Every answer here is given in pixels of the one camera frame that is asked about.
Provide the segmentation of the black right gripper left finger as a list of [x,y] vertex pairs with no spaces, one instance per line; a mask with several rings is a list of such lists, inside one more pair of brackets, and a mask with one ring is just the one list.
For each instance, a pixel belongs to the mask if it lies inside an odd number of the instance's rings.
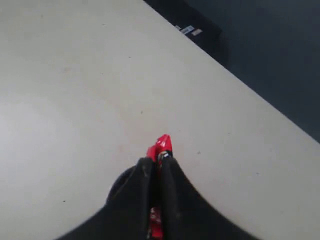
[[150,219],[154,162],[141,158],[118,192],[83,224],[61,240],[145,240]]

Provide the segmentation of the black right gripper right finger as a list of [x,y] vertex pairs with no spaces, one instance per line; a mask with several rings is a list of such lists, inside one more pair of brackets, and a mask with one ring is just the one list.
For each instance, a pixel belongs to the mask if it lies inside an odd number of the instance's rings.
[[165,240],[251,240],[252,235],[214,209],[190,183],[177,160],[166,157],[160,170]]

